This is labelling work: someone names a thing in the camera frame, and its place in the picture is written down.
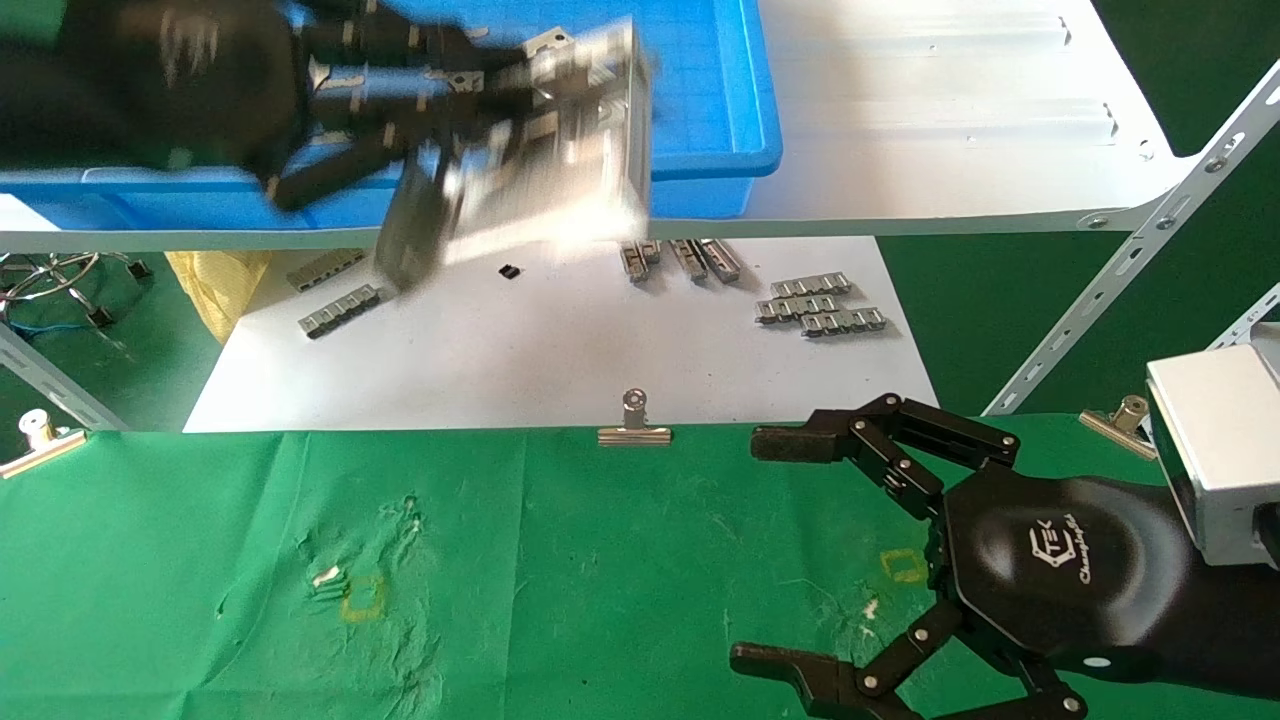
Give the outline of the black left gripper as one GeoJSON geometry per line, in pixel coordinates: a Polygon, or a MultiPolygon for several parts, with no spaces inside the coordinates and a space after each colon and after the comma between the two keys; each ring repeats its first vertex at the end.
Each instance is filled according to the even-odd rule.
{"type": "MultiPolygon", "coordinates": [[[[524,50],[479,44],[457,20],[412,19],[388,1],[301,5],[310,18],[297,40],[274,1],[70,1],[60,56],[141,164],[189,154],[255,176],[278,173],[303,142],[312,64],[477,72],[484,94],[524,94],[524,50]]],[[[266,197],[300,211],[442,140],[434,122],[387,120],[339,152],[270,177],[266,197]]]]}

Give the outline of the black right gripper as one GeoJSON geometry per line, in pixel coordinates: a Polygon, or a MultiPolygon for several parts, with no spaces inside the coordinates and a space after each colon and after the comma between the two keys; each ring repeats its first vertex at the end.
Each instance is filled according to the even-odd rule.
{"type": "Polygon", "coordinates": [[[1087,702],[1053,669],[1157,680],[1174,656],[1164,626],[1198,561],[1172,496],[1103,477],[1024,477],[1007,469],[1019,448],[1015,436],[899,395],[819,409],[800,427],[755,428],[756,460],[849,461],[916,520],[942,509],[943,587],[956,605],[937,601],[865,667],[736,643],[731,669],[787,683],[817,719],[918,719],[899,688],[957,635],[1014,674],[1025,694],[955,719],[1084,719],[1087,702]],[[910,448],[970,470],[1006,468],[986,468],[945,493],[910,448]]]}

